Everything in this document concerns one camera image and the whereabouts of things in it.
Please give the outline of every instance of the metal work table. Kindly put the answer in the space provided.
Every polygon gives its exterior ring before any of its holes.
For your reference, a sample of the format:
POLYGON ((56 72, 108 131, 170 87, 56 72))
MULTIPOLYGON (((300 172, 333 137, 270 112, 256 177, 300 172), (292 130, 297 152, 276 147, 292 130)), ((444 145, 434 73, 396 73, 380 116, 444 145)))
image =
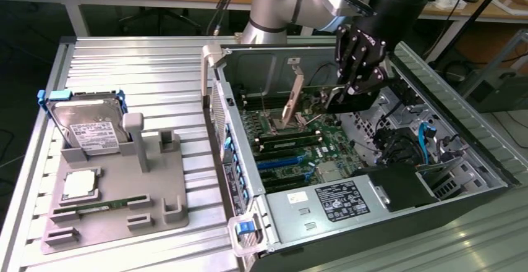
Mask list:
MULTIPOLYGON (((332 41, 320 37, 289 40, 332 41)), ((42 255, 40 237, 61 138, 40 111, 0 237, 0 271, 238 270, 200 105, 200 52, 209 43, 230 44, 234 39, 78 38, 73 45, 60 45, 46 91, 121 88, 129 111, 145 115, 145 133, 166 127, 180 133, 190 223, 181 229, 42 255)), ((405 63, 418 71, 416 61, 409 57, 405 63)), ((440 98, 442 85, 425 74, 417 77, 440 98)), ((456 99, 445 97, 444 102, 461 113, 449 102, 456 99)), ((528 183, 525 172, 517 172, 516 178, 528 183)), ((526 197, 526 187, 521 187, 445 227, 309 271, 520 271, 528 264, 526 197)))

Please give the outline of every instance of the green circuit board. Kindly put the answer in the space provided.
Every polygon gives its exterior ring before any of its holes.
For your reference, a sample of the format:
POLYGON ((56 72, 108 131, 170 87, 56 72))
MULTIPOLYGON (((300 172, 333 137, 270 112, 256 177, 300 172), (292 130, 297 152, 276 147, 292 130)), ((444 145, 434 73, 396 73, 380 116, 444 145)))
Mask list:
POLYGON ((348 144, 346 135, 341 129, 338 120, 333 114, 322 114, 310 121, 317 115, 297 114, 301 116, 306 125, 298 124, 298 120, 292 119, 285 129, 278 130, 273 125, 273 119, 280 118, 282 109, 269 109, 266 111, 241 111, 244 129, 252 144, 253 156, 258 165, 258 156, 265 155, 258 151, 254 139, 258 137, 272 137, 277 135, 294 135, 300 132, 318 131, 321 141, 314 145, 297 147, 286 150, 272 152, 284 158, 301 157, 301 162, 290 166, 282 166, 272 169, 260 169, 262 183, 266 192, 278 192, 290 188, 322 184, 324 182, 342 179, 350 176, 352 172, 364 166, 358 154, 348 144), (273 181, 280 181, 288 177, 309 176, 304 182, 297 182, 290 186, 272 186, 273 181))

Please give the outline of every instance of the warning label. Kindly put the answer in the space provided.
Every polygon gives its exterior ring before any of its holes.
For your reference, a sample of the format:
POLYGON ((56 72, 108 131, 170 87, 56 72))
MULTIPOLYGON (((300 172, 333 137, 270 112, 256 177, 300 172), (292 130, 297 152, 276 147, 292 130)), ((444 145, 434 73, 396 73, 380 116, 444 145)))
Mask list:
POLYGON ((85 151, 116 148, 117 137, 110 122, 93 122, 69 126, 78 145, 85 151))
POLYGON ((353 181, 320 187, 314 192, 332 222, 370 212, 353 181))

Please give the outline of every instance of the hard drive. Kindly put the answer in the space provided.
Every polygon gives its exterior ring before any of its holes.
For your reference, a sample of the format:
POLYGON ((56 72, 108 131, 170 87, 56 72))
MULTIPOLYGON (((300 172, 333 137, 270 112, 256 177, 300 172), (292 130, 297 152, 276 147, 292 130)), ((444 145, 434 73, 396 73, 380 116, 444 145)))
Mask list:
POLYGON ((82 148, 86 155, 117 153, 118 143, 130 141, 122 129, 126 112, 122 92, 53 91, 45 109, 69 147, 82 148))

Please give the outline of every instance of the chair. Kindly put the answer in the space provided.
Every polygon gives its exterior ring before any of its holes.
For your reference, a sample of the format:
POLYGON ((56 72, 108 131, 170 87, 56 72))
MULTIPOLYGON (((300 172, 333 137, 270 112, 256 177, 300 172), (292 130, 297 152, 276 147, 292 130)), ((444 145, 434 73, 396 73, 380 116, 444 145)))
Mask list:
POLYGON ((178 15, 176 13, 173 13, 168 8, 160 8, 160 7, 153 7, 146 9, 145 7, 140 7, 140 13, 136 15, 132 15, 129 17, 124 17, 122 19, 120 19, 118 22, 118 27, 122 33, 126 33, 128 31, 128 27, 126 24, 129 24, 130 22, 144 19, 152 15, 157 15, 157 35, 162 35, 161 32, 161 25, 164 22, 164 17, 170 17, 174 20, 178 20, 180 22, 182 22, 184 24, 192 26, 194 28, 196 31, 196 35, 201 35, 201 26, 192 20, 189 19, 186 16, 189 15, 189 9, 184 9, 182 10, 182 14, 178 15))

